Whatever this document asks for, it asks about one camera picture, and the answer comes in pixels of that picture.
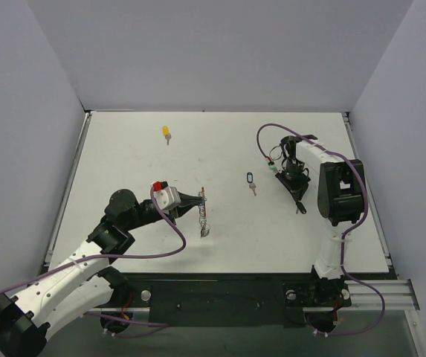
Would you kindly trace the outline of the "keys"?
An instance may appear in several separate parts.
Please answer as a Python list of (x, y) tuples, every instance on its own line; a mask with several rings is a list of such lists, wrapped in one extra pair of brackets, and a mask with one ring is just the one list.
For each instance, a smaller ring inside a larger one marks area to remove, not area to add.
[(307, 210), (301, 202), (297, 202), (296, 207), (296, 213), (306, 214)]

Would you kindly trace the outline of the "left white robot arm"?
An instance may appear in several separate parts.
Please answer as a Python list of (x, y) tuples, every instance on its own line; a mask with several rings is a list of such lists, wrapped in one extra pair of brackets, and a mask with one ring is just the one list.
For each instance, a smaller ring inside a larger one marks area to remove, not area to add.
[(165, 181), (152, 184), (139, 202), (131, 190), (114, 192), (99, 225), (59, 266), (15, 288), (0, 292), (0, 352), (38, 356), (59, 329), (108, 303), (125, 306), (133, 297), (128, 278), (113, 267), (129, 258), (131, 231), (158, 221), (175, 227), (177, 218), (204, 205), (202, 196), (178, 192)]

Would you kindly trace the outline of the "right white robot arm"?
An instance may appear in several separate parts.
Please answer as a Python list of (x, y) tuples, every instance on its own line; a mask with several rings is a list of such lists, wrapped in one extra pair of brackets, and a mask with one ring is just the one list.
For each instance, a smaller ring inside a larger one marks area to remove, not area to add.
[(367, 208), (364, 198), (364, 166), (355, 159), (346, 162), (319, 148), (316, 137), (289, 135), (279, 144), (282, 169), (275, 177), (291, 194), (297, 211), (306, 213), (302, 203), (310, 184), (317, 183), (317, 209), (324, 219), (324, 235), (311, 277), (304, 292), (289, 289), (308, 306), (342, 305), (349, 298), (344, 288), (344, 260), (349, 229)]

